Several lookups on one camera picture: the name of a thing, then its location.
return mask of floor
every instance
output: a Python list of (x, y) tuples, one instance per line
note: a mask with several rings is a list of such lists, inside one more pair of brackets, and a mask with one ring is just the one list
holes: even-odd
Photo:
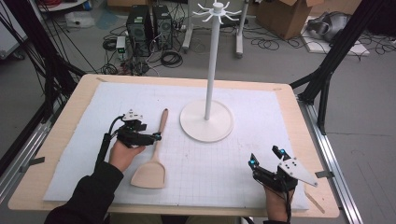
[[(126, 17), (103, 7), (96, 7), (92, 16), (96, 21), (93, 27), (71, 29), (68, 35), (92, 66), (99, 68), (105, 62), (103, 37), (124, 25)], [(262, 36), (248, 32), (255, 28), (260, 26), (250, 18), (242, 59), (235, 57), (231, 29), (221, 33), (216, 79), (291, 83), (315, 71), (325, 57), (280, 40), (276, 41), (277, 50), (262, 49), (256, 45), (258, 41), (248, 39)], [(64, 36), (60, 37), (71, 63), (82, 70), (92, 70)], [(182, 53), (180, 67), (159, 66), (155, 71), (149, 70), (146, 76), (206, 78), (209, 50), (210, 32), (196, 30), (190, 50)], [(361, 60), (347, 56), (335, 71), (330, 88), (326, 131), (364, 223), (394, 223), (396, 219), (395, 59), (394, 51), (378, 54), (373, 49)], [(0, 87), (0, 156), (3, 156), (44, 98), (29, 60), (0, 61)], [(295, 93), (303, 90), (304, 87), (298, 88)], [(9, 196), (1, 203), (0, 223), (43, 223), (46, 213), (10, 211), (8, 200)], [(341, 211), (340, 217), (334, 219), (294, 217), (292, 223), (347, 223), (342, 214)], [(255, 218), (256, 223), (261, 221), (262, 218)]]

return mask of black sleeve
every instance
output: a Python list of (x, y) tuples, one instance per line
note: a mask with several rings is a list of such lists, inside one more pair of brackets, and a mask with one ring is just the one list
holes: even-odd
[(108, 207), (114, 199), (122, 172), (113, 165), (102, 162), (91, 176), (82, 177), (71, 199), (47, 216), (45, 224), (103, 223)]
[(264, 221), (263, 224), (290, 224), (289, 222), (282, 222), (282, 221)]

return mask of human hand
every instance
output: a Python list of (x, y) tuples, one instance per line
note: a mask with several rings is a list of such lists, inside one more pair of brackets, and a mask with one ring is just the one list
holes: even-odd
[(110, 159), (108, 163), (115, 166), (121, 172), (124, 172), (131, 164), (134, 157), (142, 152), (146, 147), (126, 147), (119, 140), (116, 141), (113, 148), (111, 148)]
[[(264, 186), (266, 196), (266, 207), (268, 219), (273, 221), (288, 221), (286, 194), (275, 191), (269, 187)], [(289, 191), (290, 202), (294, 194), (294, 189)]]

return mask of wooden table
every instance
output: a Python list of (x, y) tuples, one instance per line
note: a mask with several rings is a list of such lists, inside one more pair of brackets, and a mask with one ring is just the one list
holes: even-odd
[[(165, 77), (118, 77), (105, 75), (86, 75), (78, 83), (62, 114), (54, 124), (45, 143), (36, 157), (45, 157), (45, 162), (29, 168), (15, 190), (8, 207), (14, 210), (49, 211), (64, 203), (45, 202), (44, 194), (50, 184), (58, 160), (77, 128), (78, 122), (101, 82), (135, 83), (151, 85), (178, 85), (205, 87), (206, 80)], [(294, 154), (311, 173), (323, 170), (310, 133), (304, 122), (300, 107), (291, 87), (287, 84), (256, 83), (240, 81), (215, 81), (215, 88), (241, 90), (274, 91), (282, 111), (282, 116), (290, 138)], [(305, 186), (309, 210), (296, 211), (294, 217), (338, 217), (339, 209), (326, 178), (318, 180), (318, 187)], [(213, 208), (159, 205), (112, 204), (109, 212), (140, 214), (178, 214), (266, 217), (266, 211), (251, 208)]]

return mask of black tape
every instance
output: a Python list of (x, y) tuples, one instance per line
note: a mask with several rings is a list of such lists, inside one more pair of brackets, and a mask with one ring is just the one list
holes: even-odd
[(333, 172), (329, 172), (329, 171), (320, 171), (320, 172), (316, 172), (315, 175), (317, 176), (317, 178), (333, 178), (334, 177), (334, 173)]
[(43, 163), (45, 160), (46, 160), (45, 157), (40, 157), (40, 158), (29, 160), (26, 165), (20, 167), (20, 172), (26, 173), (27, 169), (29, 169), (29, 166)]

